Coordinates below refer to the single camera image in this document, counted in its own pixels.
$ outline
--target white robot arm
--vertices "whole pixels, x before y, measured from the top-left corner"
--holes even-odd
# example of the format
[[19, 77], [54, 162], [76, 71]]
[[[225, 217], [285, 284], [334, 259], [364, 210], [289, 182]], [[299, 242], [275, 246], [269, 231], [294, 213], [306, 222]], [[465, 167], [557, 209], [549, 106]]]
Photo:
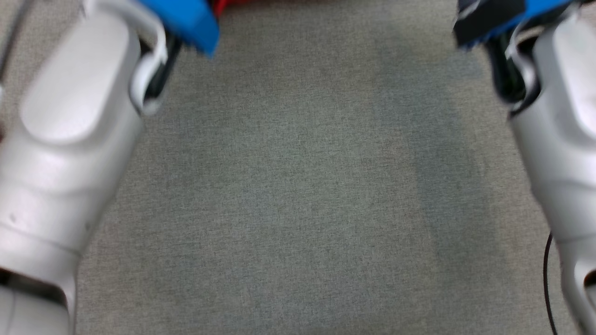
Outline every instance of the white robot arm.
[[87, 2], [26, 92], [0, 148], [0, 334], [74, 334], [78, 264], [159, 107], [165, 36], [133, 1]]
[[[508, 2], [507, 11], [523, 4]], [[596, 334], [596, 32], [579, 2], [526, 3], [547, 2], [556, 6], [485, 43], [495, 87], [512, 104], [510, 124], [532, 191], [558, 246], [567, 304], [578, 330]], [[483, 27], [482, 15], [503, 4], [476, 2], [471, 9], [478, 17], [465, 13], [462, 26]], [[556, 334], [552, 319], [551, 326]]]

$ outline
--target gray carpet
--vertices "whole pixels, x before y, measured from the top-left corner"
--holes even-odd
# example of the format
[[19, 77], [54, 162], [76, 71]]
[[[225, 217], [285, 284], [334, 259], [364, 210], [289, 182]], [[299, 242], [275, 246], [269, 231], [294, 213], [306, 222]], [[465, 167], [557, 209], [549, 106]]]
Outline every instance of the gray carpet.
[[[78, 333], [547, 334], [547, 226], [485, 55], [454, 48], [455, 3], [229, 11], [147, 119], [80, 269]], [[76, 15], [36, 4], [6, 127]]]

